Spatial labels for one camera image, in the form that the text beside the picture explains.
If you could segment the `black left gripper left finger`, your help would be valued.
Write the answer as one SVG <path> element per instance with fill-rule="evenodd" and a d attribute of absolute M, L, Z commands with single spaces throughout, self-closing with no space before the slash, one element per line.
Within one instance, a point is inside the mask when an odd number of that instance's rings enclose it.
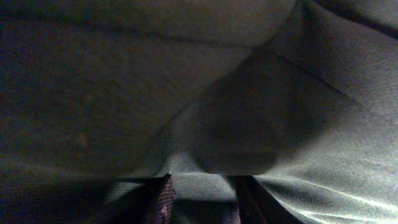
<path fill-rule="evenodd" d="M 155 179 L 138 179 L 140 184 L 103 212 L 103 224 L 168 224 L 176 191 L 170 174 Z"/>

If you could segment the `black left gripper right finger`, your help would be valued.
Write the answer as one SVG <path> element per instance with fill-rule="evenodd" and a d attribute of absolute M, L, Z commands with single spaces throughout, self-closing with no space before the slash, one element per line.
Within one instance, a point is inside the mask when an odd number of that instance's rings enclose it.
<path fill-rule="evenodd" d="M 232 176 L 242 224 L 303 224 L 288 212 L 253 176 Z"/>

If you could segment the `green garment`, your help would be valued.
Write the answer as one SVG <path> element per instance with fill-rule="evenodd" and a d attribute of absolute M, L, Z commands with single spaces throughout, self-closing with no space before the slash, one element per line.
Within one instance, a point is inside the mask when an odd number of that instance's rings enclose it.
<path fill-rule="evenodd" d="M 396 1 L 2 1 L 1 222 L 102 223 L 172 176 L 169 223 L 397 222 Z"/>

